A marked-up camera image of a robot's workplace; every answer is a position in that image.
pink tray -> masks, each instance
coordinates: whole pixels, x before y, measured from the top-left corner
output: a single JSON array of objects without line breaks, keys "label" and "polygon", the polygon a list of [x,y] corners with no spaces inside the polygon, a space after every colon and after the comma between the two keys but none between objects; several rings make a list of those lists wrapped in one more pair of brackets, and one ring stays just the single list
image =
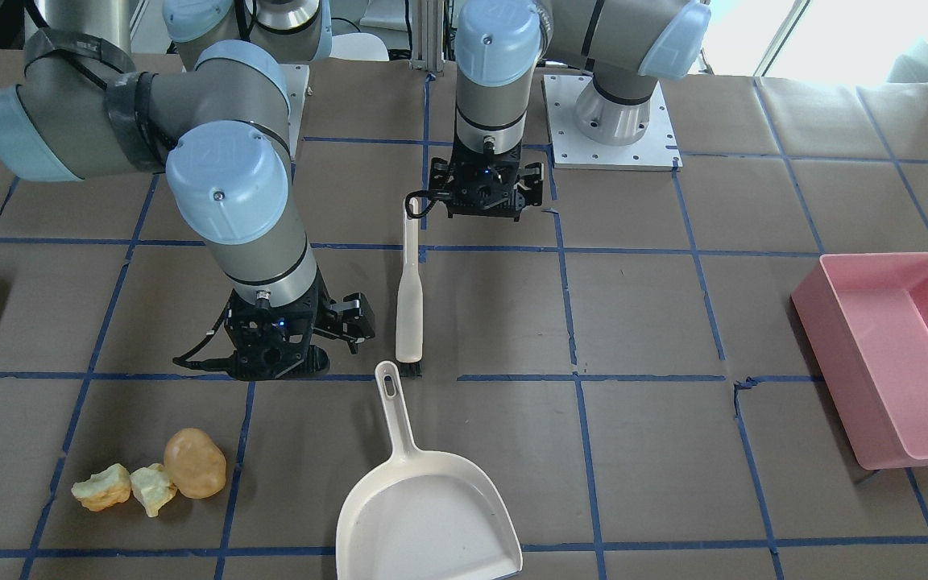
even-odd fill
[{"label": "pink tray", "polygon": [[793,301],[858,463],[928,466],[928,252],[822,256]]}]

white dustpan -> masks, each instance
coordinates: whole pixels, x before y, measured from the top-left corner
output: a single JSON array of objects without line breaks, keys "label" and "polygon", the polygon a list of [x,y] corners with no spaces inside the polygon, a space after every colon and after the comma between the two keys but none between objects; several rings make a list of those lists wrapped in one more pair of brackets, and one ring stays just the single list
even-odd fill
[{"label": "white dustpan", "polygon": [[393,453],[358,481],[338,517],[339,580],[495,580],[522,569],[518,536],[485,471],[413,443],[399,370],[375,368]]}]

cable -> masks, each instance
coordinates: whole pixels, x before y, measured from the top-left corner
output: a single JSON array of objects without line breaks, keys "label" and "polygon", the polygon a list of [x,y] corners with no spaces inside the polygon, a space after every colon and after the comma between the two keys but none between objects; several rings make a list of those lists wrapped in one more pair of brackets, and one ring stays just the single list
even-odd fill
[{"label": "cable", "polygon": [[406,19],[406,48],[413,58],[413,30],[410,30],[410,0],[403,0],[404,19]]},{"label": "cable", "polygon": [[238,25],[238,37],[242,40],[250,39],[250,28],[246,24],[246,3],[235,0],[235,22]]},{"label": "cable", "polygon": [[38,6],[34,3],[34,0],[23,0],[23,9],[27,11],[27,15],[30,16],[34,26],[38,28],[48,28],[48,23],[45,22],[45,18],[41,15],[41,11],[38,10]]},{"label": "cable", "polygon": [[257,0],[253,0],[253,14],[250,14],[250,26],[246,29],[246,40],[250,38],[254,26],[257,26]]},{"label": "cable", "polygon": [[351,19],[343,19],[343,18],[339,18],[339,16],[332,16],[332,20],[333,20],[333,21],[343,21],[343,22],[345,22],[345,23],[349,23],[350,26],[352,26],[352,27],[354,27],[354,28],[357,29],[357,32],[363,32],[362,30],[360,30],[360,27],[357,26],[357,23],[351,21]]},{"label": "cable", "polygon": [[[38,6],[34,3],[34,0],[23,0],[23,8],[27,11],[27,15],[30,16],[31,21],[39,29],[49,29],[48,22],[45,22],[45,16],[41,14],[41,10],[38,10]],[[92,82],[93,85],[96,85],[99,89],[102,89],[103,92],[106,91],[106,81],[102,77],[98,76],[92,69],[85,66],[85,63],[80,62],[77,59],[77,55],[74,55],[72,52],[60,52],[61,58],[66,61],[67,64],[71,66],[74,70],[77,70],[82,77],[87,78],[89,82]],[[151,118],[147,118],[148,131],[150,131],[152,138],[157,143],[162,143],[163,147],[167,151],[173,151],[174,147],[177,147],[177,141],[170,135],[166,135],[163,129],[159,125],[155,124],[155,121],[152,121]],[[152,147],[152,150],[157,151],[157,143],[145,143],[148,147]]]}]

